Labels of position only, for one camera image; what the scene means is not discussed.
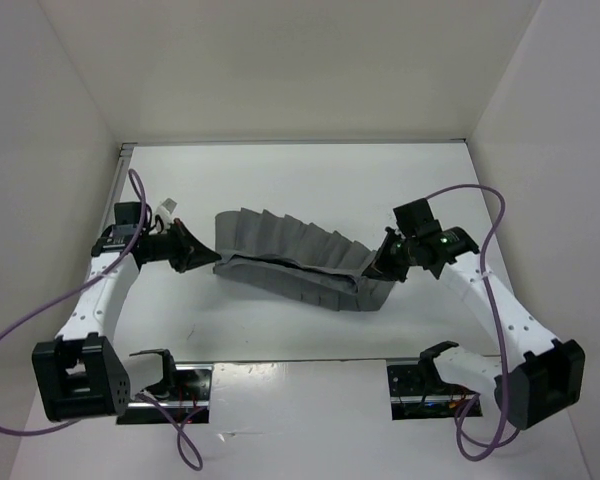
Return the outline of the grey pleated skirt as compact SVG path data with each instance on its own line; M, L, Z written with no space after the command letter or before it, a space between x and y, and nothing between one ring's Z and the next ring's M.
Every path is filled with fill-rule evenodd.
M375 252L362 243L268 210L218 213L215 250L216 275L332 311L378 311L394 288L363 275Z

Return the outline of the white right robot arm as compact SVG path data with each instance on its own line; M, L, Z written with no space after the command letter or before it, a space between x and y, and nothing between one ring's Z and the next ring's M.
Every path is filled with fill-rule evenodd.
M495 403L507 422L527 430L576 404L585 352L562 341L522 305L486 263L480 246L460 227L443 229L429 202L393 210L396 225L365 276L405 282L412 268L430 272L469 309L499 350L499 358L473 353L454 341L421 352L418 380L430 393L464 386Z

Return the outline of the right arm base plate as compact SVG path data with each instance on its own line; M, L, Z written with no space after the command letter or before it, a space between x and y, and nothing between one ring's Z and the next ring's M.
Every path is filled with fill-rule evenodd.
M452 418L475 395L459 385L428 386L415 361L389 362L386 372L393 421Z

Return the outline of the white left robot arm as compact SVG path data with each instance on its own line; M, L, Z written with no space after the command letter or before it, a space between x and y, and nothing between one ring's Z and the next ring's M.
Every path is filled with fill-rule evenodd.
M185 273L220 258L174 217L175 208L173 199L164 200L153 223L143 227L139 202L115 204L113 224L91 249L87 288L55 338L38 343L32 352L48 420L121 416L143 391L160 400L177 392L180 377L169 350L141 350L122 359L112 343L142 266L166 262Z

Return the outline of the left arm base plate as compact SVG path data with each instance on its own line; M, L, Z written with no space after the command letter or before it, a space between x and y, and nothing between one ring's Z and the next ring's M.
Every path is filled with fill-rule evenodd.
M146 388L178 423L208 424L213 367L203 364L180 364L176 366L173 383L169 387L158 384ZM168 419L151 403L132 401L126 412L117 418L117 425L168 424Z

